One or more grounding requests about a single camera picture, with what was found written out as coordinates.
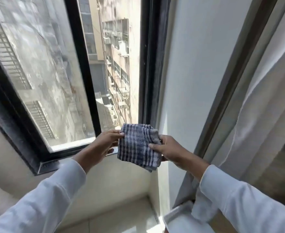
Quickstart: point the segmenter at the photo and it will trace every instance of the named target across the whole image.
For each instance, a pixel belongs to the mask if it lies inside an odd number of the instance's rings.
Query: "white long-sleeve shirt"
[[[82,167],[70,160],[0,216],[0,233],[54,232],[85,180]],[[205,171],[200,188],[238,232],[285,233],[284,205],[214,165]]]

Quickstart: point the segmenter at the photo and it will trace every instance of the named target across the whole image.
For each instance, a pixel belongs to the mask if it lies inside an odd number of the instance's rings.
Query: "white tray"
[[[166,214],[163,221],[167,231],[169,233],[214,233],[208,223],[200,222],[191,215],[192,208],[193,203],[187,201]]]

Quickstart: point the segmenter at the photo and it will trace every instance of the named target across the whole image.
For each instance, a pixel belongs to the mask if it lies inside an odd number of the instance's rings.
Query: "person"
[[[49,233],[60,224],[86,174],[117,146],[124,133],[101,133],[37,188],[0,216],[0,233]],[[238,181],[183,148],[173,137],[160,136],[162,145],[149,147],[200,181],[202,193],[215,203],[240,232],[285,232],[285,206],[251,185]]]

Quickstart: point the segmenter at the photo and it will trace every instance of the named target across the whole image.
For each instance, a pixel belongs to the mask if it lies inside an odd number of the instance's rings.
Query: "folded cloth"
[[[124,138],[118,142],[118,159],[134,163],[149,172],[161,164],[162,155],[148,147],[149,143],[161,144],[159,132],[150,125],[124,123]]]

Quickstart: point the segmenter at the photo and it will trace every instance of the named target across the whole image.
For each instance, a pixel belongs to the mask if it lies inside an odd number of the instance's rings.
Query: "checkered towel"
[[[147,169],[156,170],[162,155],[148,147],[149,143],[161,144],[159,132],[150,125],[124,123],[121,132],[124,138],[118,142],[118,159],[134,163]]]

